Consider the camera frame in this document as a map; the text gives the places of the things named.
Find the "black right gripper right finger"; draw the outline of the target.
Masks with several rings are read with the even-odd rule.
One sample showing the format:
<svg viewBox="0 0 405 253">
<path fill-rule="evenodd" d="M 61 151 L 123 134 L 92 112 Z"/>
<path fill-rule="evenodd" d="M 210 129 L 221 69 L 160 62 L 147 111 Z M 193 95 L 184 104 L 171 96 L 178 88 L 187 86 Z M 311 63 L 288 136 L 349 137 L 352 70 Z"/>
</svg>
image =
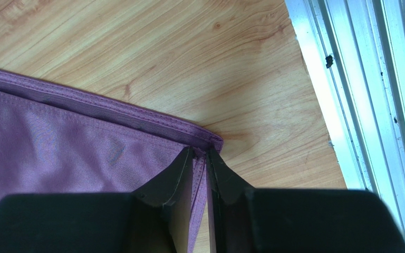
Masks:
<svg viewBox="0 0 405 253">
<path fill-rule="evenodd" d="M 212 252 L 405 252 L 372 192 L 255 188 L 216 150 L 206 157 Z"/>
</svg>

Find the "purple cloth napkin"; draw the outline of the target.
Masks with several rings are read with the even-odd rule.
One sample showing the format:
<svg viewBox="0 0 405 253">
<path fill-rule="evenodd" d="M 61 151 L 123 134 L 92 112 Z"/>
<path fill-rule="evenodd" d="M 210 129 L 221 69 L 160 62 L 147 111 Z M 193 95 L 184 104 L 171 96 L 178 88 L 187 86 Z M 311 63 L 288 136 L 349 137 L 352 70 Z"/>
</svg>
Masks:
<svg viewBox="0 0 405 253">
<path fill-rule="evenodd" d="M 130 192 L 192 147 L 188 251 L 204 213 L 206 151 L 223 139 L 185 120 L 0 70 L 0 200 L 11 193 Z"/>
</svg>

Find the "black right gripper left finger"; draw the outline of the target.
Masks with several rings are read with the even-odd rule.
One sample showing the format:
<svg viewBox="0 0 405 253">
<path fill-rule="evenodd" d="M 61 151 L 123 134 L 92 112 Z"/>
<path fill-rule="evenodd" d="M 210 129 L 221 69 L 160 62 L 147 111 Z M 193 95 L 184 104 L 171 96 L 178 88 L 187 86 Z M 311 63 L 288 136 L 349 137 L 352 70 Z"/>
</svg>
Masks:
<svg viewBox="0 0 405 253">
<path fill-rule="evenodd" d="M 0 252 L 186 252 L 193 149 L 133 192 L 13 194 L 0 201 Z"/>
</svg>

